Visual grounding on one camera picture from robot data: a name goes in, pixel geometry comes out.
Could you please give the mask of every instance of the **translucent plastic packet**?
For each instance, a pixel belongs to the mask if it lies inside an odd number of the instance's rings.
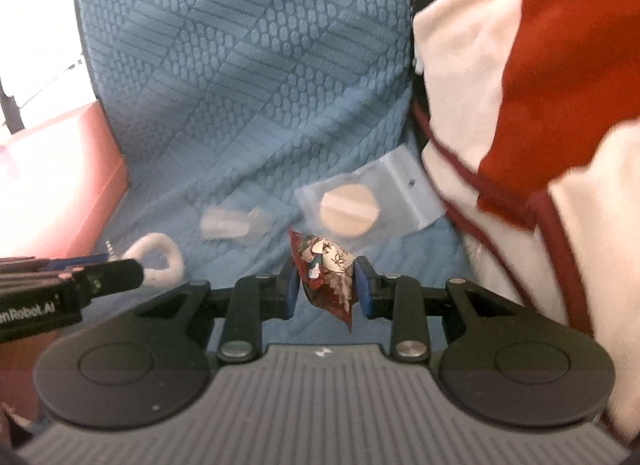
[[[351,174],[302,187],[309,231],[355,254],[426,228],[444,214],[418,159],[401,145]]]
[[[249,245],[262,239],[272,225],[273,218],[258,207],[247,213],[210,206],[200,220],[200,234],[207,240],[233,239]]]

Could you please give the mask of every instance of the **red snack wrapper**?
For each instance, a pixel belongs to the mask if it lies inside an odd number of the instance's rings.
[[[351,331],[351,306],[358,301],[358,297],[351,286],[353,275],[353,263],[347,268],[340,268],[340,271],[329,270],[322,261],[322,254],[319,257],[316,254],[310,254],[312,246],[319,241],[324,241],[324,247],[337,247],[326,239],[318,236],[303,236],[298,232],[289,230],[289,240],[291,244],[291,255],[293,261],[300,274],[300,280],[305,289],[306,297],[309,302],[316,307],[327,310],[329,313],[347,324]],[[344,258],[337,256],[338,262]],[[328,264],[330,267],[337,268],[331,262],[336,262],[336,256]]]

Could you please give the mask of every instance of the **blue fabric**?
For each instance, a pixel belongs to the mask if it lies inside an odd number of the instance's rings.
[[[401,141],[410,98],[409,0],[77,0],[85,54],[129,166],[131,187],[104,233],[122,253],[149,232],[169,235],[187,278],[231,286],[278,270],[287,229],[303,228],[293,191],[351,172]],[[259,243],[203,241],[209,204],[275,224]],[[379,271],[441,286],[470,275],[447,220],[366,254]],[[104,298],[88,320],[146,299]],[[266,342],[388,339],[387,321],[354,311],[353,334],[301,294],[292,321]]]

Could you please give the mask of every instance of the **gray ribbed panel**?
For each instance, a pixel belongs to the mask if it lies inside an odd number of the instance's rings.
[[[21,451],[34,465],[613,465],[625,450],[587,424],[503,431],[461,412],[427,369],[375,345],[273,346],[227,366],[188,410],[154,427],[104,434],[55,425]]]

